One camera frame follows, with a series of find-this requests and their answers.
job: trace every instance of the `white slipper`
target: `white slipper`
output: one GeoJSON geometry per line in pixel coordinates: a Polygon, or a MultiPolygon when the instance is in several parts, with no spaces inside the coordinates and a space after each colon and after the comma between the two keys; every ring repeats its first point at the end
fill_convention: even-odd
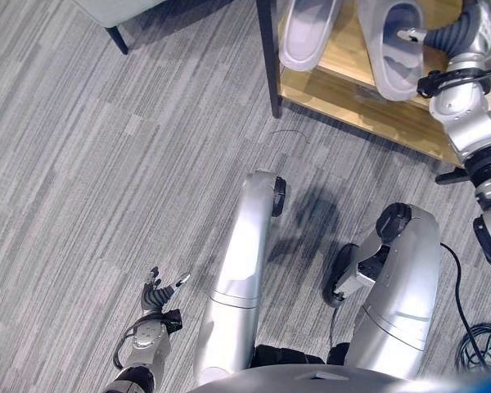
{"type": "Polygon", "coordinates": [[[421,7],[414,0],[358,0],[357,13],[378,92],[391,101],[415,97],[424,71],[423,48],[396,33],[423,27],[421,7]]]}
{"type": "Polygon", "coordinates": [[[280,61],[295,71],[317,66],[338,16],[342,0],[291,0],[280,61]]]}

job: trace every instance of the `table leg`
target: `table leg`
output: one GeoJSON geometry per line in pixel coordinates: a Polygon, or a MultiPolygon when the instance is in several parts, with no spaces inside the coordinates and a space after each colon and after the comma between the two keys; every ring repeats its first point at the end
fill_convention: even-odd
{"type": "Polygon", "coordinates": [[[271,111],[273,117],[278,119],[281,115],[282,97],[280,96],[280,63],[278,60],[277,0],[256,0],[256,10],[259,14],[271,111]]]}

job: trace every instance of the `gray chair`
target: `gray chair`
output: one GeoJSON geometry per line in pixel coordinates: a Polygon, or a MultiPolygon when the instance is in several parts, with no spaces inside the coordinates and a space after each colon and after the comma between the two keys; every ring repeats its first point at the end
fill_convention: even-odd
{"type": "Polygon", "coordinates": [[[91,19],[103,26],[124,55],[128,47],[117,25],[143,13],[165,0],[74,0],[91,19]]]}

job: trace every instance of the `wooden shelf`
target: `wooden shelf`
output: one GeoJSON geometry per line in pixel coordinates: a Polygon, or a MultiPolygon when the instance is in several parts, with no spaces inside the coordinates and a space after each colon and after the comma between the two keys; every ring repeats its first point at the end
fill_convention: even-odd
{"type": "MultiPolygon", "coordinates": [[[[457,19],[462,3],[462,0],[417,1],[428,29],[457,19]]],[[[431,70],[445,70],[447,59],[442,52],[426,47],[424,63],[427,75],[431,70]]],[[[459,164],[441,124],[430,116],[426,99],[417,96],[409,102],[389,102],[376,93],[354,0],[344,2],[313,72],[283,70],[281,95],[429,156],[459,164]]]]}
{"type": "Polygon", "coordinates": [[[407,102],[374,97],[366,88],[320,70],[284,70],[281,94],[313,111],[458,165],[441,125],[407,102]]]}

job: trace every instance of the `chair leg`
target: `chair leg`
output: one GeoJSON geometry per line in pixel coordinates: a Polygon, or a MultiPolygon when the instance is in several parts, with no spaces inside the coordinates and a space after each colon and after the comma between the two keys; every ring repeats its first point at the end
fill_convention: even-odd
{"type": "Polygon", "coordinates": [[[119,50],[122,51],[122,53],[124,55],[127,55],[129,50],[128,50],[127,45],[125,45],[124,39],[120,35],[118,28],[116,26],[115,27],[106,27],[106,31],[110,35],[110,37],[113,39],[113,41],[115,41],[116,46],[119,48],[119,50]]]}

